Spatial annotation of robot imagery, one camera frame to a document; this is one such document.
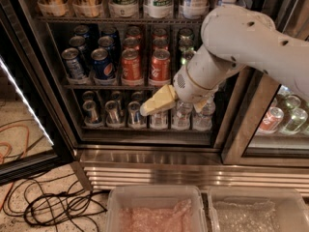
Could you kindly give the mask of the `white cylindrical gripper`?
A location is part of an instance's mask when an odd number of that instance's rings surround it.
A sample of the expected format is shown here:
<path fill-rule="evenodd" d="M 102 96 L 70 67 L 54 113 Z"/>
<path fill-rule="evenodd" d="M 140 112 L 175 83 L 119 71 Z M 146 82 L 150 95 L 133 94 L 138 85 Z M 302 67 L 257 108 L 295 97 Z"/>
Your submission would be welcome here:
<path fill-rule="evenodd" d="M 218 85 L 206 87 L 191 76 L 187 67 L 181 69 L 173 77 L 173 85 L 162 86 L 151 98 L 146 100 L 140 107 L 142 116 L 149 116 L 158 112 L 166 111 L 176 105 L 179 98 L 183 102 L 194 103 L 197 113 L 201 112 L 207 104 L 207 99 L 218 90 Z"/>

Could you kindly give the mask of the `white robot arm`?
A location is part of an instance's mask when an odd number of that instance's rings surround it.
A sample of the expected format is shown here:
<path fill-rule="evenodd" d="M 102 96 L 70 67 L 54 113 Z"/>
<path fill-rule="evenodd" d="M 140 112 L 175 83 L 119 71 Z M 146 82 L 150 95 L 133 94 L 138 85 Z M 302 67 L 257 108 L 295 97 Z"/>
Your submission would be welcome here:
<path fill-rule="evenodd" d="M 309 43 L 278 32 L 267 15 L 239 6 L 217 7 L 202 23 L 201 40 L 173 83 L 141 105 L 142 115 L 171 109 L 177 100 L 200 110 L 223 80 L 245 67 L 264 72 L 309 98 Z"/>

